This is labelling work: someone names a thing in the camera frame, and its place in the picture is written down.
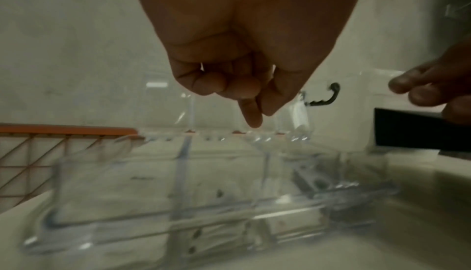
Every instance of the plastic compartment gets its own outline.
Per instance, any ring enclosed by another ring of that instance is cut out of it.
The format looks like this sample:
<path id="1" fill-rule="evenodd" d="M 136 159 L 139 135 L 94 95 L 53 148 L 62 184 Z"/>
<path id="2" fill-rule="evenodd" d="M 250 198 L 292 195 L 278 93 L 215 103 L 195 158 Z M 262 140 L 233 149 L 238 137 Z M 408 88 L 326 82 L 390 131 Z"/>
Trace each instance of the plastic compartment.
<path id="1" fill-rule="evenodd" d="M 153 108 L 140 108 L 140 136 L 54 165 L 52 203 L 26 228 L 25 261 L 52 270 L 192 268 L 371 224 L 372 203 L 397 192 L 384 156 L 313 144 L 292 104 L 266 130 L 244 132 L 234 102 L 198 104 L 163 76 L 145 83 L 142 104 L 173 95 L 175 108 L 159 104 L 172 111 L 155 121 Z M 206 120 L 211 106 L 227 115 Z"/>

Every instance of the plastic box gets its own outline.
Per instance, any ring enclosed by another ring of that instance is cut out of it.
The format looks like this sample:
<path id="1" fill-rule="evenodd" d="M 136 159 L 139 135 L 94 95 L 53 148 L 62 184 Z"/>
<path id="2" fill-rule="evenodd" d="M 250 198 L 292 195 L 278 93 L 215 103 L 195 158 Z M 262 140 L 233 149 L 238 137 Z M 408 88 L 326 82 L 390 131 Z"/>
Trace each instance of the plastic box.
<path id="1" fill-rule="evenodd" d="M 162 75 L 145 85 L 139 136 L 53 167 L 52 202 L 38 209 L 22 244 L 38 267 L 224 262 L 372 224 L 372 203 L 397 192 L 383 156 L 315 145 L 297 100 L 253 131 L 232 101 L 201 102 Z M 153 105 L 165 99 L 172 101 Z M 209 109 L 221 118 L 208 119 Z"/>

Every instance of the metal grid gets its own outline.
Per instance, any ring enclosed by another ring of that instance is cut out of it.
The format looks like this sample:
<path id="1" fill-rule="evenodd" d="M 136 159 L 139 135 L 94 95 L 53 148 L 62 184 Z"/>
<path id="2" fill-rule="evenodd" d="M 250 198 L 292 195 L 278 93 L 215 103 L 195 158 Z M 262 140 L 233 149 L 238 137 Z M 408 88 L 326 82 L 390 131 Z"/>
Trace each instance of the metal grid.
<path id="1" fill-rule="evenodd" d="M 54 160 L 135 134 L 130 128 L 0 125 L 0 213 L 47 191 Z"/>

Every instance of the table surface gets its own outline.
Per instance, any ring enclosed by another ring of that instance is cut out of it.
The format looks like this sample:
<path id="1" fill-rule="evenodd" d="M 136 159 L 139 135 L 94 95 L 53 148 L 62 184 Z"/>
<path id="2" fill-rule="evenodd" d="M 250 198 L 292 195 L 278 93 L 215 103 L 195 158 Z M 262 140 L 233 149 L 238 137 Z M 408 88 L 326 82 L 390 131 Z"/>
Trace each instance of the table surface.
<path id="1" fill-rule="evenodd" d="M 401 184 L 402 193 L 379 205 L 379 230 L 374 236 L 331 236 L 312 246 L 234 260 L 225 269 L 294 266 L 302 270 L 314 265 L 324 270 L 468 269 L 471 209 L 467 209 L 466 199 L 471 199 L 471 162 L 439 157 L 424 164 L 407 155 L 391 156 L 390 161 L 391 175 Z M 23 267 L 25 257 L 19 250 L 23 221 L 49 197 L 49 193 L 42 194 L 0 215 L 2 269 Z"/>

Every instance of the black clip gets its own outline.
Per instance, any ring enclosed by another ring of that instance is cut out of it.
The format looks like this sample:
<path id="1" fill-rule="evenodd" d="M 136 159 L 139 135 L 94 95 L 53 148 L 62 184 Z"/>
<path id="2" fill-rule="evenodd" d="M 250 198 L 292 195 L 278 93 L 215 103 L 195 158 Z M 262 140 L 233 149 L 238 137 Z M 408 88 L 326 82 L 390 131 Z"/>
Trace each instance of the black clip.
<path id="1" fill-rule="evenodd" d="M 310 103 L 305 102 L 304 105 L 307 107 L 320 107 L 320 106 L 328 106 L 332 104 L 335 99 L 337 99 L 337 96 L 339 95 L 340 92 L 340 84 L 339 83 L 332 83 L 329 87 L 329 90 L 332 90 L 334 95 L 329 100 L 321 100 L 321 101 L 311 101 Z"/>

